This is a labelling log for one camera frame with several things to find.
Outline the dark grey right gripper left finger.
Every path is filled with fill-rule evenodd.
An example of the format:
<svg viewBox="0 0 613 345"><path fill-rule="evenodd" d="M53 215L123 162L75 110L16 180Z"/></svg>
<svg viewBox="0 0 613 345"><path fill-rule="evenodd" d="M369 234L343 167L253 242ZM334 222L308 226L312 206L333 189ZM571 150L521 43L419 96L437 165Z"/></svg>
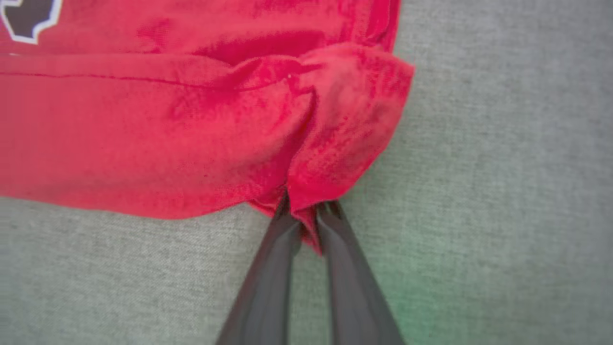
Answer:
<svg viewBox="0 0 613 345"><path fill-rule="evenodd" d="M217 345L286 345L293 259L300 249L301 223L283 195L252 260Z"/></svg>

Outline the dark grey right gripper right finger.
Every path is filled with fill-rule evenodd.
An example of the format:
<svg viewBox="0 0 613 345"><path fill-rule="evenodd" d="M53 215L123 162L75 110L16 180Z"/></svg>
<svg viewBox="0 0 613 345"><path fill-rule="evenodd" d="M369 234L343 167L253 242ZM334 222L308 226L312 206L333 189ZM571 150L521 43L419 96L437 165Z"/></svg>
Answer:
<svg viewBox="0 0 613 345"><path fill-rule="evenodd" d="M404 345L389 304L340 202L320 203L316 222L328 264L332 343Z"/></svg>

